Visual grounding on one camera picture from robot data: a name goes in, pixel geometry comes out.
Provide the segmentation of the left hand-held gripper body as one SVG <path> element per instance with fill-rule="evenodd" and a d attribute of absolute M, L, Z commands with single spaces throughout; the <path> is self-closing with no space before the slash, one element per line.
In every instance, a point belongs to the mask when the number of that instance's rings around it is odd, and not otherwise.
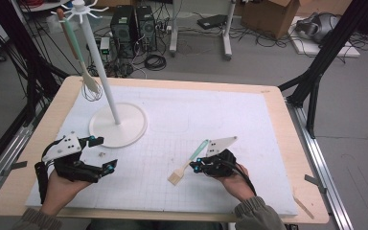
<path fill-rule="evenodd" d="M 86 165 L 81 161 L 83 149 L 77 134 L 70 133 L 50 144 L 43 151 L 41 161 L 47 164 L 53 163 L 57 174 L 70 181 L 97 183 L 102 177 L 102 168 Z"/>

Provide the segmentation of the grey padded headset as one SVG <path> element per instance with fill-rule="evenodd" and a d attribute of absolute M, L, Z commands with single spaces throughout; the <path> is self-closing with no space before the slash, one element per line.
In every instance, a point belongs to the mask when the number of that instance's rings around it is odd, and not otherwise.
<path fill-rule="evenodd" d="M 339 17 L 329 12 L 314 12 L 305 19 L 296 22 L 295 31 L 303 32 L 314 42 L 323 43 L 332 33 Z"/>

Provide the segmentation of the black computer tower round fan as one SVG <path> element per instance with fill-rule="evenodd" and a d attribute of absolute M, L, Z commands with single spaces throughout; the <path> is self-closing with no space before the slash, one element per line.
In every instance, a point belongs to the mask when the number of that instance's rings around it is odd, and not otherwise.
<path fill-rule="evenodd" d="M 136 8 L 139 38 L 142 49 L 152 52 L 157 49 L 155 19 L 150 6 L 138 6 Z"/>

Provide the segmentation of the mint handled cream spatula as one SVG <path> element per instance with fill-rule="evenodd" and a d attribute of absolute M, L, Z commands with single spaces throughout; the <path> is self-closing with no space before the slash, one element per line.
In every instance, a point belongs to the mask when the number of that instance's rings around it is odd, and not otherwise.
<path fill-rule="evenodd" d="M 82 54 L 81 54 L 79 43 L 76 39 L 76 36 L 74 34 L 73 29 L 71 28 L 70 23 L 66 19 L 64 19 L 62 24 L 64 25 L 65 33 L 68 35 L 68 38 L 71 42 L 71 47 L 72 47 L 73 53 L 74 53 L 76 59 L 80 63 L 80 66 L 81 66 L 81 69 L 82 69 L 82 75 L 81 76 L 83 78 L 84 84 L 87 86 L 87 88 L 91 92 L 99 94 L 100 93 L 100 88 L 99 88 L 98 84 L 96 83 L 96 81 L 91 77 L 91 75 L 87 71 L 84 59 L 83 59 Z"/>

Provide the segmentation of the grey metal bracket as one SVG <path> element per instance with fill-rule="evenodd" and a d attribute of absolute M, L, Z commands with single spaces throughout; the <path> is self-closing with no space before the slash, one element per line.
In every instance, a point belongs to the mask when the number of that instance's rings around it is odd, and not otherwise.
<path fill-rule="evenodd" d="M 327 192 L 327 188 L 322 185 L 321 181 L 314 178 L 313 176 L 305 174 L 304 179 L 309 183 L 315 185 L 321 194 L 325 194 Z"/>
<path fill-rule="evenodd" d="M 17 170 L 17 169 L 21 169 L 21 168 L 25 168 L 28 165 L 28 161 L 22 161 L 22 162 L 16 162 L 11 164 L 7 169 L 1 171 L 1 176 L 8 176 L 11 171 L 13 170 Z"/>

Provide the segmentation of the black computer tower green label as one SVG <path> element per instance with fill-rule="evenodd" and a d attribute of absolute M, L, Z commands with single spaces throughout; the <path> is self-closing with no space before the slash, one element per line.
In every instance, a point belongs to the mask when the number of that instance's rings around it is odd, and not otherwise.
<path fill-rule="evenodd" d="M 119 58 L 133 58 L 133 46 L 138 38 L 134 8 L 118 5 L 110 22 L 112 36 Z"/>

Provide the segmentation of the white rack stand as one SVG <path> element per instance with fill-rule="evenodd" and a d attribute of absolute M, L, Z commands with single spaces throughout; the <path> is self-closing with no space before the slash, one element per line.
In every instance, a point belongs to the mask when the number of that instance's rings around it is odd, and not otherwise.
<path fill-rule="evenodd" d="M 72 0 L 72 7 L 62 5 L 61 9 L 69 23 L 74 17 L 79 18 L 80 27 L 101 80 L 99 86 L 108 102 L 108 106 L 99 109 L 91 118 L 89 133 L 102 136 L 104 147 L 119 149 L 137 142 L 145 134 L 148 120 L 145 112 L 139 106 L 132 103 L 114 102 L 111 87 L 88 19 L 89 16 L 98 18 L 94 12 L 106 11 L 106 8 L 94 9 L 97 2 L 98 0 L 95 0 L 93 4 L 86 5 L 84 0 Z"/>

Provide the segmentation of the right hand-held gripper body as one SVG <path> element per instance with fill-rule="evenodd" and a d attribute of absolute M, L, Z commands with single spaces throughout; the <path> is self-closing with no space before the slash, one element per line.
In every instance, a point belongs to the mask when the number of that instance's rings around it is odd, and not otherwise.
<path fill-rule="evenodd" d="M 212 177 L 226 177 L 233 173 L 236 164 L 236 157 L 228 149 L 238 140 L 237 136 L 210 140 L 204 157 L 211 157 L 206 166 L 205 174 Z"/>

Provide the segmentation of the aluminium rail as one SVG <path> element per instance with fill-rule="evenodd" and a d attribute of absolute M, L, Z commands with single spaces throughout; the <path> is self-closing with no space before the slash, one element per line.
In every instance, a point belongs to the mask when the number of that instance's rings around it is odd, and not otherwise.
<path fill-rule="evenodd" d="M 0 174 L 1 171 L 17 162 L 21 152 L 29 142 L 34 129 L 33 125 L 22 126 L 9 138 L 9 142 L 3 146 L 2 154 L 0 155 Z M 7 177 L 0 175 L 0 186 Z"/>
<path fill-rule="evenodd" d="M 320 180 L 322 185 L 327 188 L 325 194 L 319 193 L 325 201 L 329 217 L 333 220 L 338 230 L 354 230 L 321 148 L 317 140 L 312 138 L 306 129 L 307 115 L 304 109 L 295 107 L 291 103 L 286 103 L 286 106 L 308 158 L 310 168 L 313 171 L 313 177 Z"/>

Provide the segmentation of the wire whisk with wooden handle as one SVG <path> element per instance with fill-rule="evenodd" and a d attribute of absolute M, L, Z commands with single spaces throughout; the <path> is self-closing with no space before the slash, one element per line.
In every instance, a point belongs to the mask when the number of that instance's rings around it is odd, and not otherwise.
<path fill-rule="evenodd" d="M 63 22 L 63 20 L 64 19 L 66 19 L 66 17 L 65 17 L 65 13 L 64 13 L 64 11 L 62 10 L 62 9 L 57 9 L 57 16 L 58 16 L 58 18 L 60 19 L 60 21 L 61 21 L 61 23 Z M 71 49 L 71 51 L 72 51 L 72 53 L 73 53 L 73 50 L 72 50 L 72 47 L 71 47 L 71 42 L 70 42 L 70 40 L 69 40 L 69 38 L 68 38 L 68 35 L 65 33 L 65 27 L 64 27 L 64 25 L 62 24 L 62 28 L 64 29 L 64 34 L 65 34 L 65 37 L 66 37 L 66 39 L 67 39 L 67 42 L 68 42 L 68 44 L 69 44 L 69 46 L 70 46 L 70 49 Z M 102 89 L 101 89 L 101 87 L 99 86 L 99 88 L 100 88 L 100 93 L 99 94 L 96 94 L 96 93 L 94 93 L 94 92 L 91 92 L 88 88 L 87 88 L 87 86 L 84 84 L 84 82 L 83 82 L 83 79 L 82 79 L 82 88 L 81 88 L 81 93 L 82 93 L 82 95 L 84 96 L 84 98 L 86 99 L 86 100 L 88 100 L 89 102 L 95 102 L 95 101 L 98 101 L 100 98 L 101 98 L 101 96 L 102 96 L 102 94 L 103 94 L 103 91 L 102 91 Z"/>

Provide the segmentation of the tan tape strip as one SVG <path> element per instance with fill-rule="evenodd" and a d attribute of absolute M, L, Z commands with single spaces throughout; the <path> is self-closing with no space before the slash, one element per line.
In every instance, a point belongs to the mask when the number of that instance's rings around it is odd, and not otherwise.
<path fill-rule="evenodd" d="M 298 197 L 293 197 L 295 203 L 311 218 L 315 219 L 313 212 L 311 211 L 311 206 L 307 203 L 305 204 L 303 201 L 301 201 Z"/>

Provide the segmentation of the cardboard box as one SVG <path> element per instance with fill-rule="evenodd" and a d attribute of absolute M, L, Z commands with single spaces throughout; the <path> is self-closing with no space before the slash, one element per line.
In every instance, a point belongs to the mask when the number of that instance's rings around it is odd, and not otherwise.
<path fill-rule="evenodd" d="M 241 24 L 279 39 L 288 33 L 299 8 L 300 0 L 249 0 L 243 7 Z"/>

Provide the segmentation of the white foam mat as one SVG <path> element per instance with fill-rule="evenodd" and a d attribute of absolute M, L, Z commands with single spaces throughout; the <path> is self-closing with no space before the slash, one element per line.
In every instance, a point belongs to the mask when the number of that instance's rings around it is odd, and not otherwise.
<path fill-rule="evenodd" d="M 79 192 L 73 208 L 230 214 L 238 201 L 214 178 L 187 169 L 171 173 L 206 139 L 233 137 L 230 151 L 248 171 L 258 195 L 282 216 L 297 208 L 265 98 L 257 93 L 115 86 L 117 103 L 141 107 L 148 128 L 121 149 L 84 149 L 89 165 L 114 160 L 115 172 Z"/>

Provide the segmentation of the person's right hand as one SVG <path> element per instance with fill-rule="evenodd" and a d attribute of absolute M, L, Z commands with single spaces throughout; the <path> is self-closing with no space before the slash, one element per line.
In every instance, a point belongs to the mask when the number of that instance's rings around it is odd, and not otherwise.
<path fill-rule="evenodd" d="M 225 190 L 239 202 L 243 202 L 255 196 L 255 193 L 239 172 L 234 172 L 227 177 L 217 177 L 217 181 L 219 181 Z"/>

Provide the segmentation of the small white power box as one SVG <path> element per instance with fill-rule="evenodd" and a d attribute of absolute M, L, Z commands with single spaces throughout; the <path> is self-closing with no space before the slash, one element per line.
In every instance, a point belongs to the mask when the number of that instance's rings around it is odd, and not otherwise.
<path fill-rule="evenodd" d="M 109 37 L 101 38 L 100 52 L 106 60 L 109 60 L 110 58 L 110 38 Z"/>

